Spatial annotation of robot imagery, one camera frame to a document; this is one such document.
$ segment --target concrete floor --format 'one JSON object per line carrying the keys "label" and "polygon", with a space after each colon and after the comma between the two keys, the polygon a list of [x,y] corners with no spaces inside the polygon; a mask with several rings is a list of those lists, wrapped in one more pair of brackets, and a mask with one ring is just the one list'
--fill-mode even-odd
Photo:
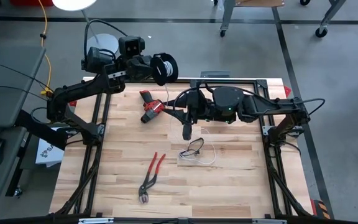
{"label": "concrete floor", "polygon": [[[328,9],[328,1],[312,1],[309,6],[287,0],[278,9],[281,19],[318,20]],[[102,18],[220,19],[223,9],[213,8],[210,0],[99,0],[87,12]],[[47,9],[50,17],[81,17],[77,12]],[[42,17],[39,8],[14,8],[7,2],[0,16]],[[270,8],[239,8],[234,19],[273,19]],[[334,20],[358,20],[358,0],[348,0]],[[225,38],[220,24],[210,23],[114,23],[130,35],[146,41],[145,54],[167,52],[180,65],[181,77],[198,77],[205,70],[229,70],[232,77],[282,78],[290,85],[277,30],[274,24],[231,24]],[[329,26],[323,39],[314,36],[317,25],[283,25],[296,79],[303,99],[325,98],[326,104],[310,123],[331,205],[336,219],[358,221],[358,25]],[[0,43],[39,45],[43,22],[0,21]],[[83,44],[82,22],[49,22],[46,48],[53,66],[52,88],[69,85],[90,74],[80,70]],[[110,28],[94,30],[119,36]],[[43,62],[37,78],[47,80]],[[39,92],[38,85],[33,92]],[[42,106],[29,98],[26,109]],[[311,198],[318,191],[305,141],[300,138],[302,161]],[[42,215],[55,185],[56,171],[35,171],[28,178],[28,196],[0,205],[0,218]]]}

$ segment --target red tool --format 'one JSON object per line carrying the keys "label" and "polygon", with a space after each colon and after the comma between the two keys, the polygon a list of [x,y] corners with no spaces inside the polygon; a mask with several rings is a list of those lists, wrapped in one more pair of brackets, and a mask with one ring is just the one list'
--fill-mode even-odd
{"label": "red tool", "polygon": [[153,100],[149,91],[143,90],[139,92],[144,100],[144,110],[146,111],[141,117],[142,123],[147,123],[151,119],[155,118],[162,110],[165,109],[161,100]]}
{"label": "red tool", "polygon": [[157,166],[156,166],[155,172],[154,172],[154,177],[149,181],[150,172],[153,169],[153,165],[154,165],[156,158],[157,158],[157,152],[154,153],[154,158],[153,158],[152,162],[150,163],[149,169],[147,170],[146,178],[144,179],[143,184],[139,187],[139,200],[141,203],[149,202],[149,195],[146,190],[151,188],[157,181],[158,170],[160,169],[161,162],[165,158],[165,154],[162,155],[161,159],[157,163]]}

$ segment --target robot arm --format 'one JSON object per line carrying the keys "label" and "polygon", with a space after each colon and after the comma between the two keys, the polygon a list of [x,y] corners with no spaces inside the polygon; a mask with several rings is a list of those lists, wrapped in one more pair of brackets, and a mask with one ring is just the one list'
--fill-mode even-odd
{"label": "robot arm", "polygon": [[[304,101],[299,98],[268,100],[249,91],[247,92],[250,94],[245,94],[246,90],[236,87],[200,85],[201,82],[193,84],[195,87],[185,90],[175,100],[169,101],[168,105],[173,106],[173,109],[165,110],[182,122],[184,140],[191,139],[191,125],[199,119],[231,124],[238,118],[251,123],[261,116],[285,114],[285,119],[278,126],[268,130],[270,143],[279,144],[285,140],[287,132],[295,126],[307,124],[310,120]],[[213,99],[205,98],[200,88],[210,91]],[[176,110],[176,107],[187,108],[187,112]]]}
{"label": "robot arm", "polygon": [[[68,103],[100,93],[115,94],[124,91],[125,82],[138,82],[151,76],[159,85],[174,82],[178,78],[178,67],[175,59],[166,53],[153,57],[141,55],[145,49],[144,40],[140,37],[121,37],[119,50],[121,56],[105,54],[104,49],[91,47],[86,58],[81,61],[83,70],[95,73],[90,81],[57,88],[48,95],[47,118],[55,123],[66,123],[81,133],[83,144],[97,144],[101,140],[104,127],[101,124],[87,123],[70,111]],[[174,68],[167,74],[161,64],[169,63]]]}

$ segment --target wire spool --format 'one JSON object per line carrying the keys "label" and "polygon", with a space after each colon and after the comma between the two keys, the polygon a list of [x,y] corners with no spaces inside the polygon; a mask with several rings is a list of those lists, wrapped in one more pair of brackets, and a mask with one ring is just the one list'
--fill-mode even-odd
{"label": "wire spool", "polygon": [[153,79],[159,86],[173,83],[178,79],[177,62],[169,54],[160,53],[153,55],[150,66],[153,68]]}

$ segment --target pliers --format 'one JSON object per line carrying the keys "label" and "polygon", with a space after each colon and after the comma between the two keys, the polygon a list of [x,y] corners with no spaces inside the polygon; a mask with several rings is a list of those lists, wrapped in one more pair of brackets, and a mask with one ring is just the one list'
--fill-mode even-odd
{"label": "pliers", "polygon": [[157,152],[154,153],[154,158],[153,158],[152,162],[150,163],[149,169],[147,170],[146,178],[144,179],[143,184],[139,187],[139,200],[141,203],[149,202],[149,195],[147,194],[146,190],[151,188],[155,184],[155,181],[157,180],[158,170],[160,168],[161,162],[165,158],[165,154],[162,155],[161,159],[157,163],[157,166],[156,166],[155,172],[154,172],[154,177],[149,181],[150,172],[152,171],[152,168],[153,168],[156,158],[157,158]]}

